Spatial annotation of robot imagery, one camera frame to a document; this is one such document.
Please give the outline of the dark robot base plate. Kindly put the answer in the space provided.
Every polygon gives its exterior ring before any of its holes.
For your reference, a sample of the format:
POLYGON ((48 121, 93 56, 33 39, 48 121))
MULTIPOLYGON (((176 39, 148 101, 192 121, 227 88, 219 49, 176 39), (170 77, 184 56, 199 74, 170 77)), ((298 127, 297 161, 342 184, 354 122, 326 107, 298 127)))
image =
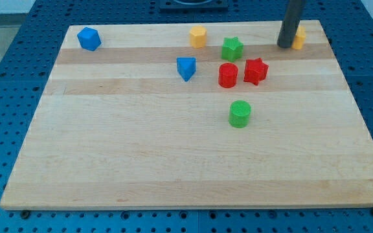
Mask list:
POLYGON ((169 12, 175 10, 226 10, 228 0, 156 0, 159 10, 169 12))

